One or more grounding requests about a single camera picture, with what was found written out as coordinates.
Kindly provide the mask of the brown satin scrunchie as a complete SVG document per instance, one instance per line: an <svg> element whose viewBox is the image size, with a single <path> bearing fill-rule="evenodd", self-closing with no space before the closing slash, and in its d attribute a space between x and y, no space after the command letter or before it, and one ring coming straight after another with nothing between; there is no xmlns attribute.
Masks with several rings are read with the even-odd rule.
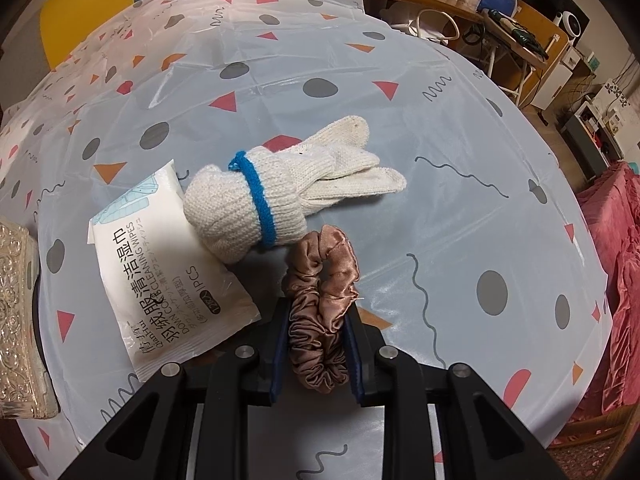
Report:
<svg viewBox="0 0 640 480"><path fill-rule="evenodd" d="M288 253L282 292L292 301L288 355L303 387L329 394L348 382L340 330L357 300L357 257L346 234L326 224Z"/></svg>

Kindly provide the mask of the wet wipes packet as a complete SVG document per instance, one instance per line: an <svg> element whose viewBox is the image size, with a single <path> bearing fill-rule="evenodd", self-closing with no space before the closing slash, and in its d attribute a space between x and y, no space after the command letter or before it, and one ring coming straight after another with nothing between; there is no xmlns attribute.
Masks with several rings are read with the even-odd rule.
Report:
<svg viewBox="0 0 640 480"><path fill-rule="evenodd" d="M240 281L186 221L173 164L96 214L88 242L139 382L260 319Z"/></svg>

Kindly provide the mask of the patterned tablecloth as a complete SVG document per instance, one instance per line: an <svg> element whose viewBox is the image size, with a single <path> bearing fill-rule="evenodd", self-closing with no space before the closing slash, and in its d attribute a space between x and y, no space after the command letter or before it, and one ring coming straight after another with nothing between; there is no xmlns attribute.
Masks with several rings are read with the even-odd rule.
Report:
<svg viewBox="0 0 640 480"><path fill-rule="evenodd" d="M281 292L245 170L274 222L341 229L357 304L420 362L470 364L543 444L612 327L606 276L555 154L462 56L362 0L141 0L6 112L1 212L39 246L38 312L60 414L24 420L54 479L198 324L256 324ZM253 307L212 315L216 274L180 228L246 229Z"/></svg>

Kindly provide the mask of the white knit glove blue band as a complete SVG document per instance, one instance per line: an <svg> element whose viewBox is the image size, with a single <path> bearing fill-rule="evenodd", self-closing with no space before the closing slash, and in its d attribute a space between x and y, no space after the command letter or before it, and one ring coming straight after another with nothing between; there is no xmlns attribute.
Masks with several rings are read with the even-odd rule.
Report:
<svg viewBox="0 0 640 480"><path fill-rule="evenodd" d="M298 242L306 218L342 200L398 193L405 177L366 150L369 126L359 116L332 122L306 140L273 152L239 151L221 169L202 168L183 199L186 220L224 264L256 246Z"/></svg>

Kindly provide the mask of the ornate silver tissue box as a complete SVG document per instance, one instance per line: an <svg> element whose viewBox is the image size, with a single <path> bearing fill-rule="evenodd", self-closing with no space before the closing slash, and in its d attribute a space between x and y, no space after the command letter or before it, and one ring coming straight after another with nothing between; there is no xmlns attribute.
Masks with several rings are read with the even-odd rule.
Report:
<svg viewBox="0 0 640 480"><path fill-rule="evenodd" d="M6 219L1 220L0 240L1 416L53 418L58 401L36 335L37 242L24 226Z"/></svg>

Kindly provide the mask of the wicker basket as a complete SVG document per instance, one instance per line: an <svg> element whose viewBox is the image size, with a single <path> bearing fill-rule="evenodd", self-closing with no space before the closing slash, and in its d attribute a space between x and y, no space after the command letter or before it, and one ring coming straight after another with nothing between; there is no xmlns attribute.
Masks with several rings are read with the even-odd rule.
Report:
<svg viewBox="0 0 640 480"><path fill-rule="evenodd" d="M639 434L639 404L570 422L548 452L569 479L608 479Z"/></svg>

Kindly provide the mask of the pink blanket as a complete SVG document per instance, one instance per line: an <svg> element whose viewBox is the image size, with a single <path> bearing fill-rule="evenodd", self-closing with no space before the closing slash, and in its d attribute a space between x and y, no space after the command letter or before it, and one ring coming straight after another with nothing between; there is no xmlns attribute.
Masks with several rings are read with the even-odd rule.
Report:
<svg viewBox="0 0 640 480"><path fill-rule="evenodd" d="M577 195L608 274L610 340L572 419L586 420L639 402L639 176L611 166Z"/></svg>

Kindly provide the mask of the wooden desk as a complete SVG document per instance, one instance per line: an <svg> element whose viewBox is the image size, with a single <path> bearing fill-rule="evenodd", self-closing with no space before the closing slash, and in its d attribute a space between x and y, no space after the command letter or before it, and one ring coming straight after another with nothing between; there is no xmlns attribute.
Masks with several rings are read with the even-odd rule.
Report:
<svg viewBox="0 0 640 480"><path fill-rule="evenodd" d="M414 4L419 9L430 9L432 11L440 11L450 15L457 23L460 37L456 40L449 41L449 47L463 54L470 61L476 63L480 68L485 70L485 61L488 58L489 44L485 38L483 18L480 13L474 10L466 10L462 6L449 0L366 0L366 8L372 13L378 13L383 9L383 2L403 2ZM536 75L528 78L524 86L523 101L518 107L526 107L533 104L534 99L540 92L546 81L551 76L552 70L558 66L570 46L570 40L566 32L563 32L558 25L543 16L540 12L532 8L525 2L519 2L516 5L514 20L526 27L545 46L554 32L558 32L561 36L560 42L556 44L550 51L550 64L544 71L541 81L538 81ZM491 80L495 84L514 89L518 84L518 76L520 70L513 63L512 58L499 54L496 63L494 76Z"/></svg>

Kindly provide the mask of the white folding table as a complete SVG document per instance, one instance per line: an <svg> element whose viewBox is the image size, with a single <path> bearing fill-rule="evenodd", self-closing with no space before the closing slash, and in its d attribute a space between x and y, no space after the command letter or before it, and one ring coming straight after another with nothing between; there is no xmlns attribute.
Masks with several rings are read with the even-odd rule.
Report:
<svg viewBox="0 0 640 480"><path fill-rule="evenodd" d="M550 51L560 42L561 36L554 32L547 44L543 46L537 37L514 18L506 16L498 10L483 9L485 38L489 44L488 58L485 61L485 74L491 79L494 76L499 54L512 58L513 63L520 70L518 84L514 89L498 85L516 106L523 101L524 86L532 75L541 81L544 71L550 64Z"/></svg>

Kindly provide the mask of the multicolour sofa backrest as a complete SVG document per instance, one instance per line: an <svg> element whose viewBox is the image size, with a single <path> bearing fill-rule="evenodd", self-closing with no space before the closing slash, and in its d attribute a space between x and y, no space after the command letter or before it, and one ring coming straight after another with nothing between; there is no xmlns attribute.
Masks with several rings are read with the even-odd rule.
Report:
<svg viewBox="0 0 640 480"><path fill-rule="evenodd" d="M1 41L7 120L52 106L76 114L125 99L187 58L191 35L235 0L32 0Z"/></svg>

